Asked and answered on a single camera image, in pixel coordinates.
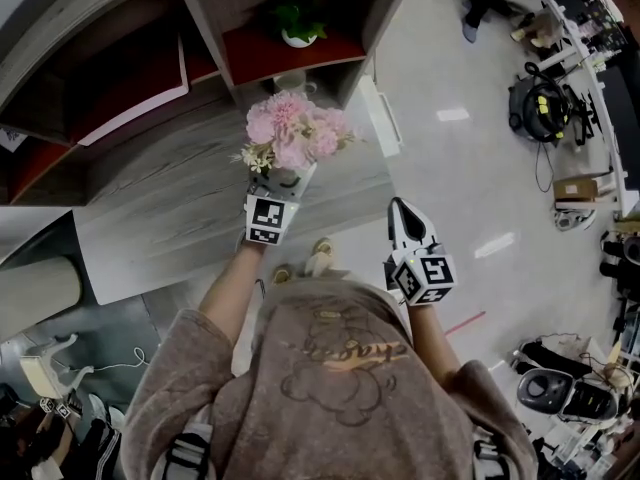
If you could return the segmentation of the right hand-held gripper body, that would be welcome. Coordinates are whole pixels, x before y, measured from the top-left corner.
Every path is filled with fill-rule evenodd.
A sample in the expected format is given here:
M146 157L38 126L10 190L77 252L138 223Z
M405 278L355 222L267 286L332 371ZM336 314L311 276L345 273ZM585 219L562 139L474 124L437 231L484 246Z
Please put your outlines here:
M383 268L387 290L408 307L437 303L458 284L453 259L439 243L394 250Z

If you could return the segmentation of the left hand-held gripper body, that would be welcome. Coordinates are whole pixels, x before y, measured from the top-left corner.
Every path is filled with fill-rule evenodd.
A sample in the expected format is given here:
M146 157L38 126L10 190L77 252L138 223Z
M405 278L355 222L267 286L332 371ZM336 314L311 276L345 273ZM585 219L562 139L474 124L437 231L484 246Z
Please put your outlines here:
M244 203L245 240L280 245L299 207L299 199L284 198L258 188L248 190Z

